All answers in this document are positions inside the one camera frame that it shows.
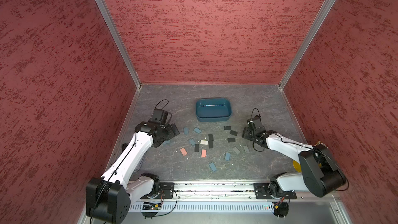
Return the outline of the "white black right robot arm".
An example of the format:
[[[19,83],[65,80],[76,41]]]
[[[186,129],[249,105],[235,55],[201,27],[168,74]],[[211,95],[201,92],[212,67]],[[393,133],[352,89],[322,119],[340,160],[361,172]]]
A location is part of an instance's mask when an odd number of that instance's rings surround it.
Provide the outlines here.
[[[274,199],[282,199],[293,191],[310,192],[322,198],[349,185],[346,175],[324,144],[312,146],[291,140],[266,130],[259,119],[247,123],[243,130],[244,139],[291,158],[301,168],[301,172],[282,173],[270,179],[267,192]]]

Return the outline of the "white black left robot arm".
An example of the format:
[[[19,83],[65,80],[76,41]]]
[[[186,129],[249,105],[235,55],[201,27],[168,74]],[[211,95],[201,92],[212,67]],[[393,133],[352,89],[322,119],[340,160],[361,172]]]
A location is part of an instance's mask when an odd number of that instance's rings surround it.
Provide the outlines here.
[[[144,173],[129,182],[150,147],[179,135],[176,124],[161,126],[154,122],[141,122],[116,162],[100,177],[92,178],[86,186],[86,215],[109,224],[120,224],[131,204],[142,198],[171,199],[177,195],[172,183],[162,183],[154,174]]]

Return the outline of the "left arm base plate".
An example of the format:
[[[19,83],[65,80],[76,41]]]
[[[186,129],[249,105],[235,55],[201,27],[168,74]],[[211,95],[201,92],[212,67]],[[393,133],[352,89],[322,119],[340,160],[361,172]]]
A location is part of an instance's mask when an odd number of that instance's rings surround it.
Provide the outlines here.
[[[174,183],[155,182],[152,191],[141,197],[142,200],[164,200],[173,199]]]

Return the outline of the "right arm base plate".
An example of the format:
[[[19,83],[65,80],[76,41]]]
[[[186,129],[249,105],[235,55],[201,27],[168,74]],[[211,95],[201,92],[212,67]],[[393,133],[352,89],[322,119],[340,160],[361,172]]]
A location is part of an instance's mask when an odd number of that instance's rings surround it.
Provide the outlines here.
[[[283,191],[275,183],[254,183],[257,200],[295,200],[294,191]]]

